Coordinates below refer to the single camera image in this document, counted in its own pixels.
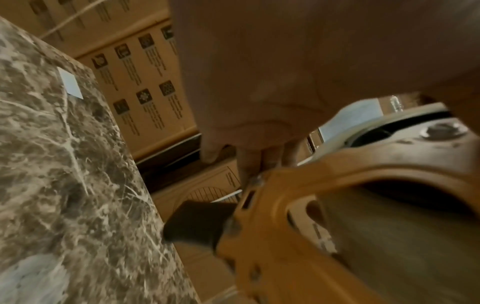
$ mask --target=white label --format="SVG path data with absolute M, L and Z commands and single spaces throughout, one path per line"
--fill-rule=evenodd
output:
M 82 93 L 80 92 L 79 84 L 77 83 L 77 79 L 75 75 L 65 71 L 62 68 L 57 67 L 58 72 L 60 73 L 61 81 L 63 82 L 63 86 L 68 94 L 83 99 Z

